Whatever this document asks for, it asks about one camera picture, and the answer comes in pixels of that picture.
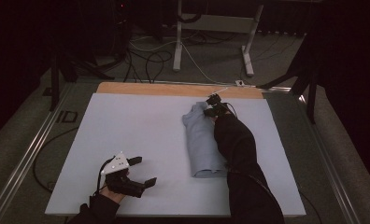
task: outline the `metal stand leg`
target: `metal stand leg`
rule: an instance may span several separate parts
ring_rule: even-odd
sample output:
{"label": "metal stand leg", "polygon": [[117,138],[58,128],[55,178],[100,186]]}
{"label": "metal stand leg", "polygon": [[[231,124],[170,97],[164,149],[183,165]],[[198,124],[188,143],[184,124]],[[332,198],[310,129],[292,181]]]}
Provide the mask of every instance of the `metal stand leg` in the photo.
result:
{"label": "metal stand leg", "polygon": [[254,21],[251,26],[251,31],[249,32],[249,41],[246,46],[241,47],[243,53],[244,65],[246,66],[246,75],[248,77],[254,76],[254,69],[252,68],[251,58],[249,56],[249,49],[251,48],[252,40],[254,39],[255,33],[257,31],[258,22],[261,18],[263,6],[258,6],[257,13],[255,14]]}
{"label": "metal stand leg", "polygon": [[[182,16],[182,0],[178,0],[178,15]],[[182,22],[177,21],[177,44],[176,52],[174,53],[174,64],[173,64],[173,70],[176,72],[178,72],[181,69],[181,55],[182,55],[181,32],[182,32]]]}

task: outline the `black equipment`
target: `black equipment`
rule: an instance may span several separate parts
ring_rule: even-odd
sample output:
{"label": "black equipment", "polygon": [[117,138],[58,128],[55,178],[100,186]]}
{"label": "black equipment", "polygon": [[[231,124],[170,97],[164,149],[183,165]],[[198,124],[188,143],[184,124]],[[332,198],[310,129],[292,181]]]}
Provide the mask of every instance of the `black equipment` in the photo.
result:
{"label": "black equipment", "polygon": [[205,115],[208,117],[215,118],[226,114],[227,111],[232,113],[228,108],[228,103],[221,103],[221,98],[217,93],[210,95],[206,102],[208,105],[211,105],[211,108],[204,111]]}
{"label": "black equipment", "polygon": [[101,175],[106,175],[106,184],[109,190],[115,193],[141,198],[145,189],[153,187],[156,184],[157,177],[145,181],[144,184],[130,180],[130,178],[127,177],[129,172],[128,167],[140,162],[142,162],[142,157],[134,157],[128,160],[122,153],[107,160],[101,167],[98,176],[97,191],[94,195],[100,190]]}

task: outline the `white table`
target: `white table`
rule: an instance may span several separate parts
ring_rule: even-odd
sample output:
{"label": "white table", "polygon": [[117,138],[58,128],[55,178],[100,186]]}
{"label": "white table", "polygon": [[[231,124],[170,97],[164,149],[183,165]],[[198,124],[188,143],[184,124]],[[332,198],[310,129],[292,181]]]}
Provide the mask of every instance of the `white table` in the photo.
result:
{"label": "white table", "polygon": [[[222,87],[108,83],[99,92],[113,92],[118,85],[121,87],[118,90],[124,94],[93,95],[46,214],[77,214],[79,206],[87,203],[95,191],[102,163],[123,151],[128,158],[143,157],[142,163],[130,168],[132,180],[144,182],[156,176],[157,182],[154,187],[146,189],[140,199],[126,197],[119,215],[230,216],[226,179],[191,176],[185,127],[181,121],[181,116],[187,114],[195,102],[204,101],[211,90],[222,90]],[[140,89],[138,94],[129,94],[137,88]],[[186,90],[188,96],[176,95],[175,92],[181,89]],[[242,99],[230,98],[237,91],[249,94],[239,94]],[[239,118],[254,133],[259,163],[283,214],[305,215],[269,106],[258,92],[256,97],[259,99],[247,99],[254,93],[254,89],[230,88],[220,96],[235,107]]]}

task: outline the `human arm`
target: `human arm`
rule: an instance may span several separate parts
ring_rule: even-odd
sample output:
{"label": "human arm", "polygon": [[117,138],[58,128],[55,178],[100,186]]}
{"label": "human arm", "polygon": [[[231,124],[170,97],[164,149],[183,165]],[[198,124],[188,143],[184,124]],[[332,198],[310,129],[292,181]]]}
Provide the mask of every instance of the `human arm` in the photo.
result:
{"label": "human arm", "polygon": [[68,224],[110,224],[116,217],[119,203],[125,195],[110,191],[107,187],[100,190],[86,203],[80,206],[79,213]]}
{"label": "human arm", "polygon": [[284,223],[257,162],[255,139],[249,128],[232,114],[215,120],[214,137],[227,160],[229,205],[232,218],[241,223]]}

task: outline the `folded cloth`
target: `folded cloth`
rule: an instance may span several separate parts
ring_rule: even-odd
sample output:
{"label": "folded cloth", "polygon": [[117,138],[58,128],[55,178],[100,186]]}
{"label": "folded cloth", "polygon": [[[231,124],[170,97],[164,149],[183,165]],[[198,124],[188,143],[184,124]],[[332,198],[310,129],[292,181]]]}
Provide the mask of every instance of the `folded cloth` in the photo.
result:
{"label": "folded cloth", "polygon": [[214,139],[214,124],[205,116],[206,102],[197,102],[191,112],[182,116],[186,127],[187,148],[193,177],[225,177],[225,159],[218,151]]}

